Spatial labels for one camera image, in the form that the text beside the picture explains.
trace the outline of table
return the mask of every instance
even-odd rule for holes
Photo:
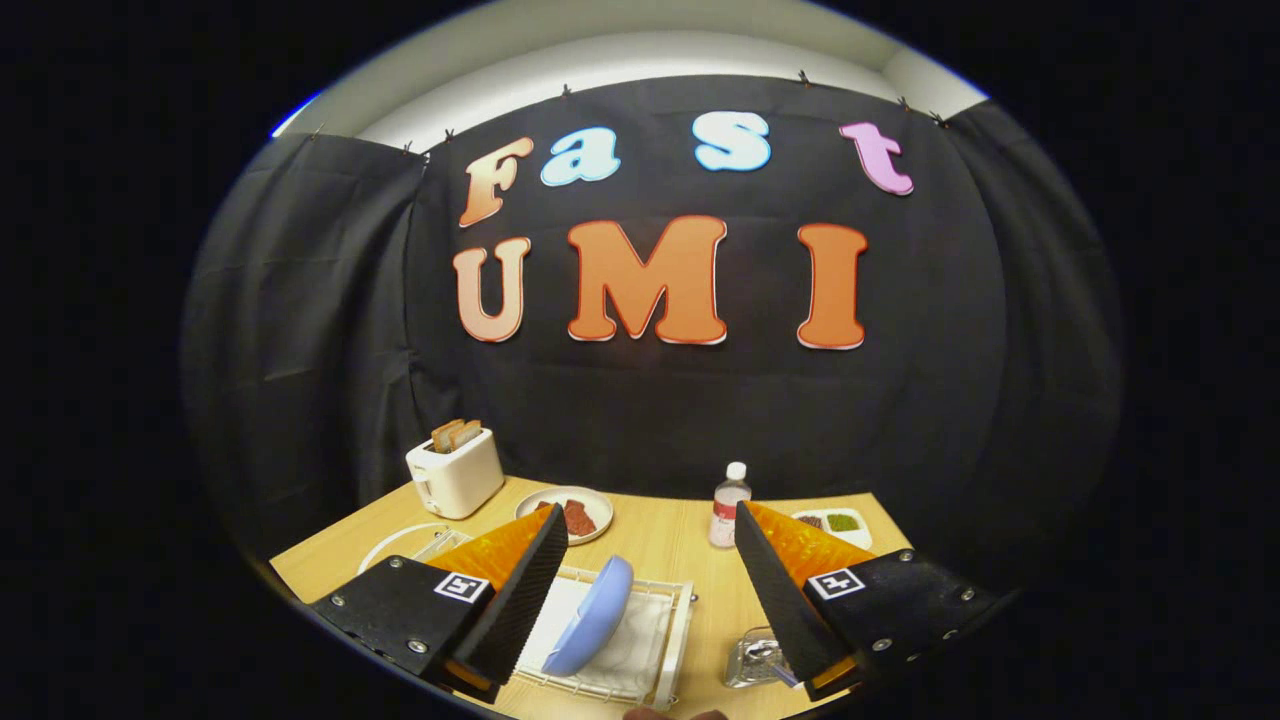
[[[388,493],[329,528],[271,559],[271,566],[302,602],[314,602],[356,577],[361,560],[383,539],[421,523],[444,523],[471,537],[481,536],[515,519],[516,505],[530,493],[554,487],[548,483],[507,477],[502,489],[463,520],[445,520],[422,507],[412,483]],[[746,568],[733,548],[719,550],[707,541],[712,515],[707,500],[671,500],[604,493],[613,503],[613,523],[599,538],[570,547],[563,564],[598,571],[614,553],[635,569],[636,579],[664,583],[694,582],[698,602],[692,605],[685,659],[676,678],[680,698],[671,710],[681,720],[707,710],[721,710],[730,720],[786,717],[844,693],[809,702],[801,689],[783,683],[749,688],[723,684],[728,651],[746,630],[767,625]],[[884,555],[910,547],[906,537],[870,493],[814,500],[755,498],[762,505],[791,514],[824,507],[852,507],[872,533],[870,551]],[[371,565],[392,553],[411,556],[422,550],[434,532],[422,529],[388,543]],[[457,696],[465,700],[466,696]],[[575,697],[568,692],[538,687],[520,675],[498,693],[492,706],[498,712],[529,720],[599,720],[622,717],[622,703]]]

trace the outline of orange letter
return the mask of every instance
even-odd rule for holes
[[[467,209],[458,219],[458,227],[468,228],[502,209],[502,199],[494,197],[493,187],[511,190],[511,184],[516,182],[516,160],[512,156],[526,158],[532,151],[534,141],[521,137],[467,165],[471,188],[467,191]]]
[[[530,247],[527,237],[513,237],[493,250],[502,263],[502,313],[497,315],[485,314],[480,304],[480,265],[484,265],[485,251],[477,247],[453,256],[453,269],[458,273],[458,316],[471,337],[502,342],[520,329],[525,315],[525,255]]]
[[[819,350],[852,350],[865,333],[858,324],[858,255],[867,250],[863,233],[815,223],[800,228],[800,242],[813,261],[809,319],[796,329],[800,345]]]
[[[728,329],[716,316],[716,249],[724,240],[724,220],[703,215],[676,218],[641,263],[617,223],[598,220],[568,231],[577,249],[577,318],[568,324],[573,340],[604,341],[617,323],[604,314],[604,293],[613,299],[627,334],[637,340],[649,327],[658,299],[667,293],[667,311],[654,328],[671,343],[716,345]]]

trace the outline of white toaster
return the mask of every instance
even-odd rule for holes
[[[430,447],[431,441],[426,441],[408,451],[404,461],[422,506],[440,518],[461,520],[471,515],[507,480],[488,428],[453,452],[434,452]]]

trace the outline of black curtain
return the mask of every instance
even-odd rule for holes
[[[755,111],[751,173],[694,161],[690,123]],[[867,181],[837,135],[874,122],[908,197]],[[559,137],[617,133],[620,170],[547,187]],[[466,165],[530,137],[494,218],[458,228]],[[1101,478],[1120,404],[1115,288],[1068,182],[989,102],[937,127],[892,102],[777,79],[609,86],[495,118],[428,158],[284,136],[210,228],[186,310],[184,389],[206,477],[251,547],[274,553],[408,480],[403,454],[466,416],[504,469],[599,489],[710,498],[748,462],[762,500],[876,492],[913,542],[993,584],[1034,570]],[[684,214],[726,220],[717,310],[728,338],[571,340],[577,223],[612,219],[648,258]],[[863,347],[796,342],[808,223],[863,232]],[[503,343],[458,320],[452,258],[529,237],[525,316]],[[660,301],[654,319],[662,316]]]
[[[403,448],[430,423],[413,402],[429,363],[404,332],[419,165],[375,143],[283,136],[209,229],[184,310],[184,402],[211,496],[256,552],[407,479]]]

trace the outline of ceiling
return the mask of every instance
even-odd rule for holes
[[[463,74],[600,35],[707,31],[805,47],[883,70],[902,45],[801,0],[498,0],[428,28],[353,69],[292,118],[291,131],[356,136]]]

